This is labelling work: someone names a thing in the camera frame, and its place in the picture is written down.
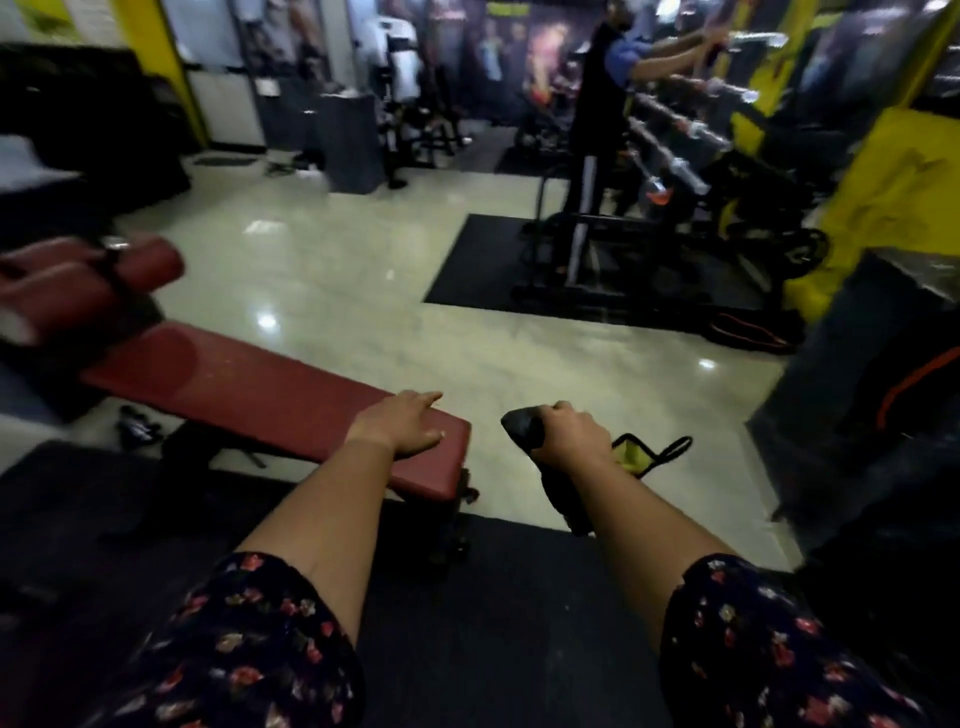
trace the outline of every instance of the yellow pillar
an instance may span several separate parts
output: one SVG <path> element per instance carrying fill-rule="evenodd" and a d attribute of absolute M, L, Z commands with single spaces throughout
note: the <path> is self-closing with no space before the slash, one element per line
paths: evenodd
<path fill-rule="evenodd" d="M 145 73 L 167 79 L 180 97 L 194 135 L 206 146 L 206 128 L 180 66 L 159 0 L 113 0 L 113 10 Z"/>

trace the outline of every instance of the black rubber mat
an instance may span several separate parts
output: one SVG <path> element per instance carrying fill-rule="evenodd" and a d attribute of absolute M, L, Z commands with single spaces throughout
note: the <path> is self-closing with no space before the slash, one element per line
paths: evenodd
<path fill-rule="evenodd" d="M 258 157 L 203 157 L 193 163 L 198 167 L 249 167 L 259 161 Z"/>
<path fill-rule="evenodd" d="M 0 630 L 0 725 L 80 724 L 108 677 L 239 538 L 106 550 L 98 537 L 139 513 L 155 473 L 147 458 L 48 443 L 0 477 L 0 575 L 65 594 L 49 623 Z M 237 534 L 290 487 L 217 472 L 207 482 Z M 359 644 L 365 728 L 670 725 L 656 658 L 593 539 L 467 516 L 467 560 L 424 584 L 403 566 L 409 531 L 404 506 L 387 501 Z"/>
<path fill-rule="evenodd" d="M 550 177 L 568 180 L 566 157 L 559 155 L 529 155 L 511 146 L 504 151 L 494 172 L 498 175 L 520 175 L 521 177 Z"/>
<path fill-rule="evenodd" d="M 521 228 L 528 222 L 515 217 L 469 215 L 424 302 L 642 328 L 700 330 L 702 319 L 696 315 L 666 316 L 653 310 L 626 312 L 544 301 L 518 301 L 513 296 L 514 286 L 530 278 L 530 267 L 521 261 L 528 257 L 525 253 L 527 243 L 521 234 Z M 604 254 L 602 246 L 597 249 L 597 262 L 603 277 L 605 271 L 615 268 L 615 264 Z M 546 245 L 541 246 L 541 255 L 547 252 Z M 716 304 L 745 309 L 761 307 L 759 292 L 740 271 L 705 254 L 691 255 L 689 262 L 696 268 L 709 299 Z M 679 280 L 668 270 L 658 273 L 654 283 L 661 293 L 679 290 Z"/>

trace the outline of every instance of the orange stripe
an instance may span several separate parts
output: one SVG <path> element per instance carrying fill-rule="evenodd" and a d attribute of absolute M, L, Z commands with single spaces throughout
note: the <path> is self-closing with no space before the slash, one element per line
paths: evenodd
<path fill-rule="evenodd" d="M 887 392 L 886 396 L 883 398 L 883 401 L 880 403 L 880 408 L 876 412 L 876 428 L 887 428 L 887 414 L 889 413 L 890 407 L 893 406 L 894 400 L 897 397 L 899 397 L 901 394 L 903 394 L 903 392 L 908 390 L 928 374 L 946 367 L 947 364 L 956 358 L 960 358 L 960 347 L 954 347 L 953 349 L 949 349 L 939 356 L 930 359 L 920 369 L 916 369 L 911 372 L 900 384 Z"/>

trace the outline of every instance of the black pants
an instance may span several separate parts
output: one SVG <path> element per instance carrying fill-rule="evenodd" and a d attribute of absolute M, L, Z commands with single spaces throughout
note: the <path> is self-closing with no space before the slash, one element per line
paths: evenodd
<path fill-rule="evenodd" d="M 616 151 L 573 152 L 570 163 L 570 187 L 566 190 L 564 212 L 596 215 L 613 169 Z M 587 249 L 589 225 L 570 222 L 562 225 L 554 239 L 554 270 L 566 266 L 566 284 L 577 282 L 580 262 Z"/>

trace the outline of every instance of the tiled floor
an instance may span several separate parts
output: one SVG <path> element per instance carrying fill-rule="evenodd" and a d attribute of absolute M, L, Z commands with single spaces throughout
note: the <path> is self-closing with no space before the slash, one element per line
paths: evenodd
<path fill-rule="evenodd" d="M 748 558 L 793 561 L 767 522 L 772 496 L 742 426 L 777 359 L 673 332 L 421 303 L 466 216 L 529 217 L 537 180 L 408 170 L 402 191 L 352 197 L 265 179 L 260 164 L 190 172 L 189 195 L 121 222 L 183 252 L 187 275 L 158 296 L 170 317 L 385 389 L 444 390 L 442 408 L 473 422 L 468 466 L 483 496 L 471 510 L 484 515 L 563 525 L 499 427 L 509 409 L 566 399 L 654 447 L 692 435 L 692 451 L 650 485 Z M 547 208 L 562 194 L 556 182 Z M 78 423 L 76 438 L 111 442 L 115 407 Z M 239 453 L 222 464 L 252 468 Z M 267 474 L 308 470 L 272 461 Z"/>

